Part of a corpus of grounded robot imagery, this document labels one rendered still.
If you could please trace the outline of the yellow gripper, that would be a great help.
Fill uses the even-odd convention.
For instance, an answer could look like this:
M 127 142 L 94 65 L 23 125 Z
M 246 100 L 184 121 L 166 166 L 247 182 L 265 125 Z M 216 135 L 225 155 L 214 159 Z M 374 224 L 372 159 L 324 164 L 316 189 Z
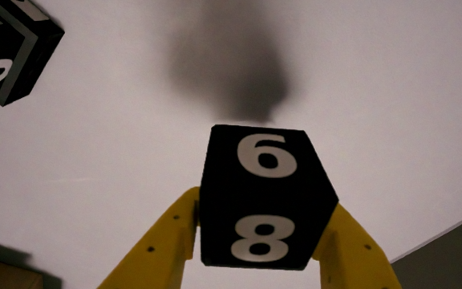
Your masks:
M 181 289 L 200 227 L 199 188 L 179 196 L 96 289 Z M 340 203 L 312 259 L 321 289 L 403 289 L 383 249 Z

